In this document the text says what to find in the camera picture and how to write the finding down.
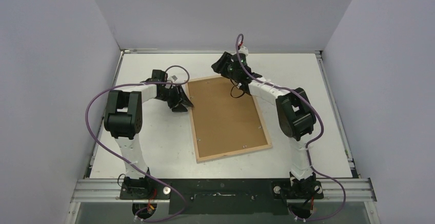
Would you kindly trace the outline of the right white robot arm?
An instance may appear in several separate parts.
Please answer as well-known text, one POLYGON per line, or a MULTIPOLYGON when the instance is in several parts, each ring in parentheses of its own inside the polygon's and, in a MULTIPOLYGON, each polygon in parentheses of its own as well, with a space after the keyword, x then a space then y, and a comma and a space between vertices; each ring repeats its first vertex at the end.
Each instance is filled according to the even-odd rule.
POLYGON ((307 105, 309 101, 305 91, 301 88, 284 90, 252 72, 244 53, 224 52, 211 67, 244 93, 276 107, 280 129, 289 137, 291 145, 290 193, 298 199, 322 195, 322 187, 309 162, 306 144, 301 140, 302 136, 312 134, 317 122, 314 112, 307 105))

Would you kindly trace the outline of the aluminium rail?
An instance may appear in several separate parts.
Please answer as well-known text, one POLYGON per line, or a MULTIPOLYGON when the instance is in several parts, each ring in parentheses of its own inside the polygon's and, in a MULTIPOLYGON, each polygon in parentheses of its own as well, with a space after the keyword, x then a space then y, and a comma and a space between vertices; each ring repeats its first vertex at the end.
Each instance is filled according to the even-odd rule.
MULTIPOLYGON (((324 198, 322 201, 338 202, 343 191, 333 180, 320 178, 324 198)), ((346 191, 347 202, 377 201, 369 178, 339 178, 346 191)), ((80 179, 75 185, 72 202, 146 202, 146 199, 121 199, 121 181, 117 179, 80 179)))

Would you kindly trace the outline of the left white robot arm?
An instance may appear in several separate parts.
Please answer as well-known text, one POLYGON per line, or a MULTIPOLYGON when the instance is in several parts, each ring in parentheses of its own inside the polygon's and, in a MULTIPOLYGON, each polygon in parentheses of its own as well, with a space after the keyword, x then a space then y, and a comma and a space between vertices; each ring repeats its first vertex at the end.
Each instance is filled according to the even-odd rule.
POLYGON ((109 91, 104 128, 115 139, 125 163, 124 193, 142 199, 154 193, 154 180, 149 177, 149 167, 140 145, 142 106, 148 100, 157 99, 165 101, 172 112, 187 112, 193 103, 175 81, 176 77, 170 77, 167 71, 153 70, 150 78, 137 86, 109 91))

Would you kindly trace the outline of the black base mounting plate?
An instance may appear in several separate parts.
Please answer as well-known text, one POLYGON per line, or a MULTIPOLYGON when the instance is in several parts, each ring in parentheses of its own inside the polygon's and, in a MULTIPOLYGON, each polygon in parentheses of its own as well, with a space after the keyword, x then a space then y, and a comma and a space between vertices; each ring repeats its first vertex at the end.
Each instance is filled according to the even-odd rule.
POLYGON ((132 200, 141 218, 155 216, 166 205, 168 214, 286 215, 288 210, 312 209, 312 200, 323 199, 319 181, 292 182, 290 178, 242 179, 130 179, 120 183, 119 198, 132 200))

